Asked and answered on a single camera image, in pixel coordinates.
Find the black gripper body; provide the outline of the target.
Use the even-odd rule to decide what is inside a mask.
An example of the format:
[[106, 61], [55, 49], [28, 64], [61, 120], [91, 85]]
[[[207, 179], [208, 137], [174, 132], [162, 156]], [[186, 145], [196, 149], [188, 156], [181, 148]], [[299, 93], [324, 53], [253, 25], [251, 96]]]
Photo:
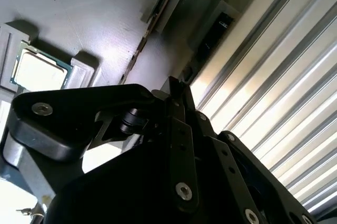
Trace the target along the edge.
[[67, 185], [46, 223], [208, 223], [193, 133], [136, 147]]

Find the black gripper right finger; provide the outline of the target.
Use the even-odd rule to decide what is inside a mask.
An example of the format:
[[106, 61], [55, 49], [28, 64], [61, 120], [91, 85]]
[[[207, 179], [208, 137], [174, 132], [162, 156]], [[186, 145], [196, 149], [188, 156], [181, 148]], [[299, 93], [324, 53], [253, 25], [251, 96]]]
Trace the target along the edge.
[[184, 87], [201, 207], [208, 223], [315, 223], [315, 218], [229, 131], [216, 134]]

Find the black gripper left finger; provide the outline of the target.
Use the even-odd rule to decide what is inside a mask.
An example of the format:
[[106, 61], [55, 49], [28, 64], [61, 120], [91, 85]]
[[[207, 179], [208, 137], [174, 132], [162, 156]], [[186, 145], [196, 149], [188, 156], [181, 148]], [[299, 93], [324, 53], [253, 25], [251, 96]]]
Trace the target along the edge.
[[49, 209], [67, 185], [138, 146], [186, 134], [184, 87], [138, 84], [24, 93], [14, 98], [3, 158]]

